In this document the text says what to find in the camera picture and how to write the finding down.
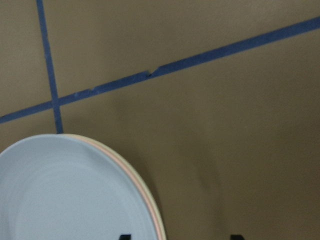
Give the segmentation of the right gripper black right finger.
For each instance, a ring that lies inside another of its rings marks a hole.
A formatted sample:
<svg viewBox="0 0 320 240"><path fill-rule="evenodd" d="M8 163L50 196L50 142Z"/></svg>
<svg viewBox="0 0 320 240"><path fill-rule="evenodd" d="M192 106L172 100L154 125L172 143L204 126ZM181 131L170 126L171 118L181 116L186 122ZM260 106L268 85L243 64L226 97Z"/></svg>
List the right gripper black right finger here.
<svg viewBox="0 0 320 240"><path fill-rule="evenodd" d="M245 240L245 238L241 234L231 234L230 240Z"/></svg>

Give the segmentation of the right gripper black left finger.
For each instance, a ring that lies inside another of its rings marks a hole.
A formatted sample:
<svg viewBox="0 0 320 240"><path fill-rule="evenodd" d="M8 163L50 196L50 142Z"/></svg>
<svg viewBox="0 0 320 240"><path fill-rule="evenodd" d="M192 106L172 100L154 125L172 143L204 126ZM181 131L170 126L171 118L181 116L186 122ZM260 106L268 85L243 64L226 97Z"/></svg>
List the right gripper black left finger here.
<svg viewBox="0 0 320 240"><path fill-rule="evenodd" d="M118 240L131 240L131 234L121 234Z"/></svg>

